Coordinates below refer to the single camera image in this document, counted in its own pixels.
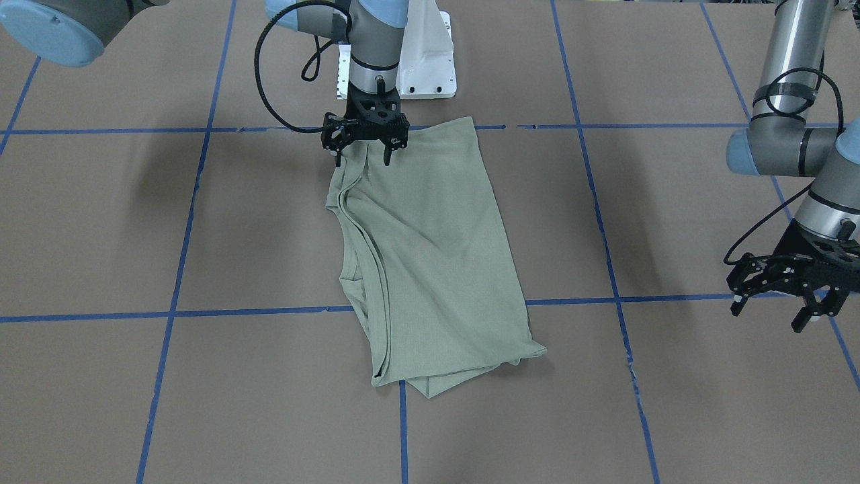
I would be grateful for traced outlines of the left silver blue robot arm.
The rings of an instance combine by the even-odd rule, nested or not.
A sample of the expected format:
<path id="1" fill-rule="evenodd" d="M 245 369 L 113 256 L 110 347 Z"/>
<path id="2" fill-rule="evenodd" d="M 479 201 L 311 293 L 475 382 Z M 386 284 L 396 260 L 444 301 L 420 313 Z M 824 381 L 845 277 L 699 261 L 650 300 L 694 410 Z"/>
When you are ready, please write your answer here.
<path id="1" fill-rule="evenodd" d="M 804 302 L 791 322 L 796 333 L 838 315 L 859 285 L 858 121 L 845 120 L 841 90 L 824 71 L 830 19 L 850 6 L 776 2 L 752 118 L 727 144 L 734 173 L 810 179 L 771 253 L 723 257 L 733 315 L 755 295 L 793 295 Z"/>

